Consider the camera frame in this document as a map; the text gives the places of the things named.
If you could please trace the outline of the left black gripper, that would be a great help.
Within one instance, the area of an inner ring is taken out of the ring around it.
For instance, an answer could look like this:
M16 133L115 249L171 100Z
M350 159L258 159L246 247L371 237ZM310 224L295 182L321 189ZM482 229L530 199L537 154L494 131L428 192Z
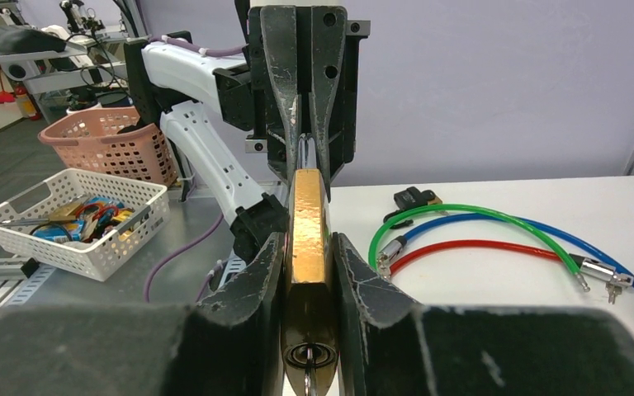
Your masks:
M263 142L269 168L291 184L298 139L316 143L330 186L353 160L359 45L371 32L340 4L238 4L246 64L216 73L223 121Z

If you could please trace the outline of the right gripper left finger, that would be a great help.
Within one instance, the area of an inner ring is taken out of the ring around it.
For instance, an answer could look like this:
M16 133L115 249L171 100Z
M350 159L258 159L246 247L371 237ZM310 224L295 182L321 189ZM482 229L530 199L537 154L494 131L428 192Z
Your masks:
M201 395L279 395L282 263L286 235L272 233L246 269L197 311Z

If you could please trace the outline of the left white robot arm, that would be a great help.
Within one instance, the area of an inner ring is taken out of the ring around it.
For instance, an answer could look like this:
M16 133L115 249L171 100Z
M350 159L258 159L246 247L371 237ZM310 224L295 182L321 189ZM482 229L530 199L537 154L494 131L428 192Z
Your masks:
M244 43L205 49L190 34L125 45L135 109L199 172L252 261L271 233L285 232L287 208L242 168L208 115L249 132L267 165L291 185L307 139L330 187L356 150L359 47L371 33L337 1L238 1Z

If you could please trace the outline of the brass padlock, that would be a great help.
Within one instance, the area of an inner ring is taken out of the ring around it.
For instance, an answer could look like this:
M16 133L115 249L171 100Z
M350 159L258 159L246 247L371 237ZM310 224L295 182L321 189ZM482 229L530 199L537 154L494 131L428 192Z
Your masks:
M308 134L298 139L297 169L289 203L282 358L295 394L305 395L304 350L314 345L318 395L325 395L338 365L338 320L329 200L317 167L316 143Z

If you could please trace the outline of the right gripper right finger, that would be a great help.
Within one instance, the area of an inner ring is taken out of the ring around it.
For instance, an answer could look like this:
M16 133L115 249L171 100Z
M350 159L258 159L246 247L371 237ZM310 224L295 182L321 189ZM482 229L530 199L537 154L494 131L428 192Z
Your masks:
M372 269L343 233L332 235L342 395L420 395L415 302Z

